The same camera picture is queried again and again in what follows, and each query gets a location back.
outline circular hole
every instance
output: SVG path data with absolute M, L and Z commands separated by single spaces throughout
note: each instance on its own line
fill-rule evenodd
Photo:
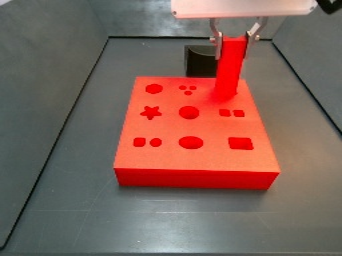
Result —
M 149 145 L 151 145 L 152 147 L 159 147 L 159 146 L 161 145 L 161 140 L 160 140 L 159 138 L 151 139 Z
M 160 84 L 149 84 L 145 86 L 145 92 L 156 94 L 163 91 L 163 86 Z
M 195 136 L 185 136 L 179 139 L 179 146 L 185 149 L 198 149 L 203 146 L 203 140 Z
M 195 119 L 199 116 L 199 110 L 192 106 L 185 106 L 179 109 L 179 115 L 185 119 Z

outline red foam block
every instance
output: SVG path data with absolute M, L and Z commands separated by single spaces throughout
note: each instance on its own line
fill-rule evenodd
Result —
M 243 80 L 137 77 L 113 169 L 121 186 L 267 189 L 279 166 Z

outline gray floor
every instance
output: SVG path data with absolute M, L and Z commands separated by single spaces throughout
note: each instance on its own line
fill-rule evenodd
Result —
M 181 39 L 112 39 L 4 252 L 342 252 L 342 141 L 270 42 L 243 77 L 282 173 L 267 192 L 124 188 L 111 169 L 136 76 L 181 76 Z
M 0 248 L 105 42 L 85 0 L 0 8 Z
M 342 11 L 290 17 L 274 43 L 342 133 Z

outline star-shaped hole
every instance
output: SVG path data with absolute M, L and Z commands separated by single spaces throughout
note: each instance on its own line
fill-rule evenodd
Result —
M 144 107 L 144 112 L 140 113 L 141 116 L 145 116 L 148 120 L 152 120 L 155 116 L 161 116 L 159 112 L 159 107 Z

